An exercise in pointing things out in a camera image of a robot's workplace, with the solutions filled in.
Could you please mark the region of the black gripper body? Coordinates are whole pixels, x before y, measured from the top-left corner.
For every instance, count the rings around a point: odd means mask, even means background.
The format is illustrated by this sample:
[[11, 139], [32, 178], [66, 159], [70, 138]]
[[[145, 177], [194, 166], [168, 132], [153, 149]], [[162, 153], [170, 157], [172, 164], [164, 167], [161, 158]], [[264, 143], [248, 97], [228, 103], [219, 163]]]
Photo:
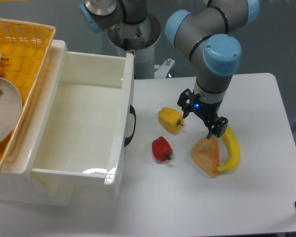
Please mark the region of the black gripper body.
[[223, 119], [218, 116], [218, 110], [222, 100], [216, 103], [206, 103], [201, 100], [201, 95], [192, 93], [192, 111], [203, 120], [207, 128], [222, 127]]

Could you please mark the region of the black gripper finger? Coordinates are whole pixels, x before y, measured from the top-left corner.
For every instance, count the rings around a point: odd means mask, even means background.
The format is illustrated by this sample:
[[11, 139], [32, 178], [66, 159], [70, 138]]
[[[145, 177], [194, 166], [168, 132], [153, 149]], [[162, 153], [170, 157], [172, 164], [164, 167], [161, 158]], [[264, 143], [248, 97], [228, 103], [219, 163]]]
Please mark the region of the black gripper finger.
[[214, 116], [212, 119], [207, 121], [206, 127], [209, 132], [207, 139], [210, 139], [212, 135], [217, 138], [220, 138], [226, 131], [228, 125], [228, 119], [225, 117]]
[[181, 108], [183, 112], [183, 118], [186, 118], [190, 112], [192, 112], [192, 107], [190, 100], [192, 99], [192, 92], [189, 89], [184, 90], [177, 101], [177, 105]]

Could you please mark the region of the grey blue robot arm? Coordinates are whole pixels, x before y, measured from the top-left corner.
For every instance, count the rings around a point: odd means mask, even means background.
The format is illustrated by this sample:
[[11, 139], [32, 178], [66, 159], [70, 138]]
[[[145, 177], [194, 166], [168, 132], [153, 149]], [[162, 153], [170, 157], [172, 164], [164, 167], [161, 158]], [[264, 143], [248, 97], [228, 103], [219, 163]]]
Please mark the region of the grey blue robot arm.
[[178, 10], [161, 27], [147, 11], [145, 0], [86, 0], [79, 6], [89, 27], [107, 31], [117, 53], [133, 53], [136, 76], [153, 75], [154, 46], [164, 34], [198, 69], [193, 90], [180, 94], [178, 105], [183, 116], [201, 118], [209, 136], [221, 137], [228, 120], [218, 110], [239, 67], [242, 48], [230, 33], [254, 21], [260, 11], [257, 0], [210, 0], [198, 14]]

